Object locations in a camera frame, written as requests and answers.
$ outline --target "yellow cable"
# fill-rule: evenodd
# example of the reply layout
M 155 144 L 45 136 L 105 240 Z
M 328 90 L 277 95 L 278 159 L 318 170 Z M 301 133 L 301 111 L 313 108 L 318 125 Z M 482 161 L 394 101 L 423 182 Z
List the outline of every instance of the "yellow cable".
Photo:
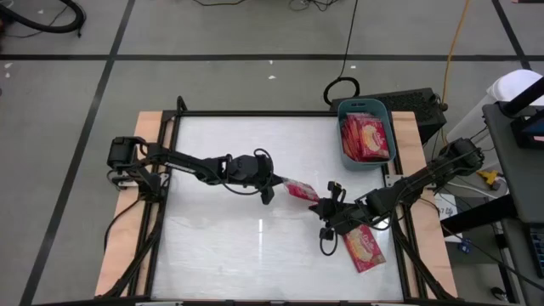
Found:
M 442 87 L 442 102 L 441 103 L 445 103 L 445 94 L 448 88 L 448 71 L 450 70 L 451 56 L 453 55 L 453 49 L 456 46 L 459 32 L 461 32 L 462 24 L 465 21 L 465 17 L 467 16 L 469 3 L 470 3 L 470 0 L 465 0 L 465 8 L 462 10 L 461 19 L 459 20 L 459 24 L 457 25 L 456 35 L 453 37 L 453 41 L 451 42 L 450 52 L 448 53 L 448 60 L 445 63 L 444 86 Z M 440 135 L 442 136 L 442 141 L 444 141 L 444 145 L 447 145 L 448 140 L 444 136 L 443 128 L 440 129 Z

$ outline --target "black metal frame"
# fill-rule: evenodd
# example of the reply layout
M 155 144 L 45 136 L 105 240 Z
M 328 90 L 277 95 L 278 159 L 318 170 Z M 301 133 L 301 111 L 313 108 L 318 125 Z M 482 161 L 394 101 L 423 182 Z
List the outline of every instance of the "black metal frame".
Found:
M 389 112 L 389 118 L 393 127 L 393 120 L 391 116 L 391 112 Z M 311 111 L 311 110 L 187 110 L 187 107 L 185 106 L 184 101 L 181 99 L 181 97 L 178 97 L 178 109 L 177 110 L 164 110 L 162 112 L 161 116 L 161 126 L 159 127 L 159 135 L 158 135 L 158 143 L 164 143 L 166 138 L 166 131 L 167 131 L 167 125 L 169 122 L 173 120 L 173 128 L 172 128 L 172 134 L 170 137 L 170 148 L 175 148 L 177 143 L 177 138 L 179 134 L 179 126 L 181 123 L 181 117 L 182 116 L 272 116 L 272 117 L 332 117 L 337 116 L 337 113 L 335 111 L 329 111 L 329 110 L 318 110 L 318 111 Z M 396 136 L 394 135 L 394 142 L 395 146 L 397 145 Z M 402 174 L 402 165 L 400 162 L 400 156 L 397 155 L 394 158 L 394 169 L 397 174 Z M 152 172 L 156 173 L 158 171 L 158 167 L 153 167 Z M 171 169 L 167 169 L 167 174 L 171 174 Z M 388 166 L 384 165 L 382 166 L 382 174 L 383 179 L 385 183 L 385 175 L 389 174 Z M 150 217 L 151 217 L 151 211 L 152 211 L 152 203 L 146 202 L 145 208 L 144 208 L 144 216 L 142 218 L 142 224 L 140 226 L 139 230 L 139 239 L 138 239 L 138 245 L 137 249 L 141 250 L 143 247 L 143 242 L 145 241 L 145 238 L 147 237 L 148 228 L 150 224 Z M 161 228 L 159 229 L 159 233 L 162 232 L 162 224 L 164 219 L 164 212 L 166 210 L 167 205 L 167 195 L 164 197 L 163 201 L 158 203 L 158 211 L 157 211 L 157 219 L 156 223 L 158 223 Z M 413 220 L 411 217 L 410 209 L 405 209 L 404 214 L 405 217 L 405 224 L 406 224 L 406 232 L 408 234 L 410 244 L 414 247 L 416 252 L 417 250 L 417 240 L 416 240 L 416 234 L 413 227 Z M 156 258 L 158 256 L 158 249 L 160 245 L 161 237 L 156 240 L 153 247 L 150 249 L 150 262 L 149 262 L 149 269 L 148 274 L 146 276 L 146 283 L 144 288 L 144 296 L 135 296 L 136 287 L 138 285 L 139 281 L 139 273 L 136 273 L 133 278 L 130 280 L 129 286 L 128 286 L 128 295 L 126 297 L 103 297 L 103 298 L 97 298 L 93 300 L 84 300 L 84 301 L 71 301 L 71 302 L 65 302 L 65 303 L 55 303 L 54 305 L 63 305 L 63 306 L 84 306 L 84 305 L 116 305 L 116 306 L 124 306 L 124 305 L 134 305 L 136 303 L 144 303 L 144 302 L 150 302 L 150 294 L 151 289 L 153 286 L 153 280 L 154 275 L 156 271 Z M 473 306 L 492 306 L 490 304 L 485 303 L 466 303 L 463 301 L 440 301 L 435 299 L 427 299 L 427 288 L 422 280 L 421 275 L 416 270 L 416 285 L 418 289 L 418 293 L 420 295 L 419 298 L 413 298 L 410 294 L 410 287 L 408 285 L 408 277 L 406 273 L 406 266 L 405 266 L 405 257 L 402 248 L 400 247 L 400 244 L 396 241 L 394 243 L 395 248 L 395 254 L 397 258 L 397 265 L 399 267 L 399 276 L 400 276 L 400 285 L 401 290 L 403 292 L 403 299 L 404 302 L 402 303 L 410 303 L 410 304 L 416 304 L 416 305 L 444 305 L 444 306 L 457 306 L 457 305 L 473 305 Z M 217 304 L 224 304 L 224 305 L 373 305 L 374 303 L 358 303 L 358 302 L 349 302 L 349 301 L 338 301 L 338 302 L 318 302 L 318 303 L 308 303 L 308 302 L 274 302 L 274 301 L 255 301 L 255 302 L 235 302 L 231 300 L 227 301 L 184 301 L 183 305 L 217 305 Z

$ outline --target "red package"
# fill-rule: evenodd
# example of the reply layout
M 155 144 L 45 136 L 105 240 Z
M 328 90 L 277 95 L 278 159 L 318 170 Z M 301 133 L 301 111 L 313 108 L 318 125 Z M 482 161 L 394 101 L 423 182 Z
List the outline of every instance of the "red package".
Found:
M 380 247 L 374 240 L 371 230 L 366 225 L 361 225 L 343 236 L 343 241 L 348 248 L 349 255 L 354 261 L 357 272 L 385 263 Z
M 296 196 L 304 200 L 318 202 L 320 200 L 317 192 L 311 185 L 303 182 L 298 182 L 294 179 L 283 178 L 283 185 L 287 188 L 287 191 L 291 196 Z
M 359 148 L 357 144 L 359 141 L 355 140 L 355 136 L 350 132 L 348 123 L 344 122 L 342 126 L 342 147 L 344 153 L 354 161 L 359 160 Z
M 359 132 L 359 162 L 377 162 L 389 158 L 388 143 L 385 138 L 383 123 L 370 114 L 348 114 L 348 118 L 357 122 Z

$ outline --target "white table surface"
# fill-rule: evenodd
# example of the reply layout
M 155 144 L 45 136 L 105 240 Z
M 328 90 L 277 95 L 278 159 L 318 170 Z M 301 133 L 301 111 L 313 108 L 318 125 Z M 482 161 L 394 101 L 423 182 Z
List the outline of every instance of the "white table surface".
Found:
M 259 147 L 272 155 L 276 174 L 311 184 L 320 196 L 329 196 L 329 180 L 347 189 L 346 201 L 383 187 L 381 169 L 343 167 L 335 117 L 184 117 L 176 150 L 199 158 L 236 157 Z M 235 195 L 173 171 L 151 296 L 402 300 L 390 231 L 372 231 L 387 262 L 359 274 L 341 238 L 334 255 L 321 254 L 323 223 L 308 204 L 282 185 L 265 206 L 259 194 Z

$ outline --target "black floor line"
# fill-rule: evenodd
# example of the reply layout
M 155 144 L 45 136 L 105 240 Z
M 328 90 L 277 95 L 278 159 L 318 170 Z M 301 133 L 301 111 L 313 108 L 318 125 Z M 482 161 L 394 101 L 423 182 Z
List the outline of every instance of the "black floor line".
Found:
M 108 60 L 108 54 L 0 54 L 0 60 Z
M 36 294 L 37 287 L 42 277 L 43 269 L 45 268 L 49 253 L 51 252 L 54 238 L 57 235 L 57 231 L 60 226 L 60 220 L 62 219 L 62 215 L 66 208 L 66 203 L 68 202 L 68 198 L 71 193 L 71 188 L 77 175 L 77 170 L 83 158 L 83 152 L 85 151 L 91 129 L 93 128 L 94 119 L 96 118 L 96 114 L 99 111 L 102 96 L 104 95 L 106 85 L 110 78 L 111 69 L 113 68 L 113 64 L 115 62 L 113 60 L 113 55 L 117 54 L 117 52 L 119 51 L 119 46 L 121 46 L 121 40 L 127 28 L 130 14 L 132 13 L 134 1 L 135 0 L 129 0 L 127 2 L 127 7 L 125 8 L 125 12 L 122 16 L 121 24 L 117 29 L 115 41 L 113 42 L 113 46 L 111 47 L 110 55 L 112 55 L 112 57 L 108 59 L 105 63 L 105 68 L 102 72 L 102 76 L 100 77 L 98 86 L 96 88 L 93 102 L 91 103 L 87 118 L 85 119 L 85 123 L 83 124 L 81 135 L 79 137 L 79 140 L 77 141 L 76 150 L 74 151 L 74 155 L 71 158 L 70 166 L 68 167 L 68 172 L 65 176 L 65 181 L 62 184 L 62 188 L 60 189 L 59 197 L 53 210 L 53 215 L 49 220 L 45 236 L 43 237 L 42 245 L 40 246 L 40 250 L 38 251 L 36 260 L 34 261 L 34 265 L 32 266 L 30 276 L 28 277 L 28 281 L 26 282 L 25 290 L 23 291 L 23 295 L 20 300 L 21 306 L 31 305 L 32 300 L 34 299 L 34 295 Z
M 534 55 L 543 61 L 544 55 Z M 229 61 L 229 60 L 343 60 L 343 54 L 0 54 L 0 60 L 132 60 L 132 61 Z M 350 54 L 360 61 L 447 61 L 441 54 Z M 453 55 L 453 61 L 518 61 L 519 56 L 499 54 Z
M 495 11 L 497 15 L 499 16 L 499 20 L 501 20 L 504 31 L 508 35 L 508 39 L 510 40 L 510 43 L 512 44 L 513 50 L 516 52 L 516 55 L 519 57 L 519 62 L 521 63 L 521 66 L 524 69 L 530 69 L 529 61 L 525 57 L 524 50 L 521 48 L 521 45 L 519 44 L 519 40 L 516 37 L 516 34 L 513 32 L 512 25 L 510 25 L 510 21 L 508 21 L 508 17 L 506 13 L 504 12 L 504 9 L 502 8 L 501 3 L 499 2 L 499 0 L 491 0 L 491 2 L 493 3 L 493 6 L 495 7 Z

